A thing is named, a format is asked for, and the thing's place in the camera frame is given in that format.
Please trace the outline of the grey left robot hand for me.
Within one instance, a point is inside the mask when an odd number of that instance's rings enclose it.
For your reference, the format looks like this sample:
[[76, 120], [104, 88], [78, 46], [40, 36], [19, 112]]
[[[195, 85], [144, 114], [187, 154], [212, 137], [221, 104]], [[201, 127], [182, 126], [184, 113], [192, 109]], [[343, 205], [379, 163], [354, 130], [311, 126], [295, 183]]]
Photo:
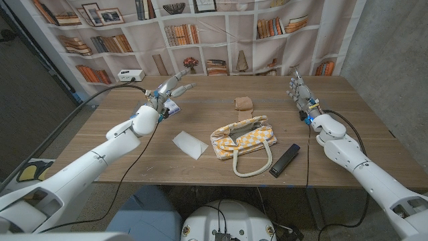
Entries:
[[166, 116], [169, 112], [164, 103], [170, 97], [179, 97], [184, 94], [187, 90], [196, 86], [195, 83], [187, 84], [177, 88], [177, 83], [181, 78], [187, 75], [190, 70], [183, 70], [168, 80], [164, 81], [156, 90], [147, 90], [147, 105], [154, 108], [159, 114]]

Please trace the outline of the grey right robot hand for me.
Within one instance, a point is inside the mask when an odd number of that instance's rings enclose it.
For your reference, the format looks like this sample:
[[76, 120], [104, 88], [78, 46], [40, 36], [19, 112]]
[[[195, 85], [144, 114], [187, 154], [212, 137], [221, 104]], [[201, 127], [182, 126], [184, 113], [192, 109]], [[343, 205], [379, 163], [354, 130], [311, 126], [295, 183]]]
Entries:
[[320, 108], [319, 100], [305, 85], [299, 72], [295, 70], [294, 74], [296, 76], [291, 78], [290, 91], [287, 90], [286, 93], [296, 103], [301, 120], [310, 124], [317, 116], [324, 114], [324, 111]]

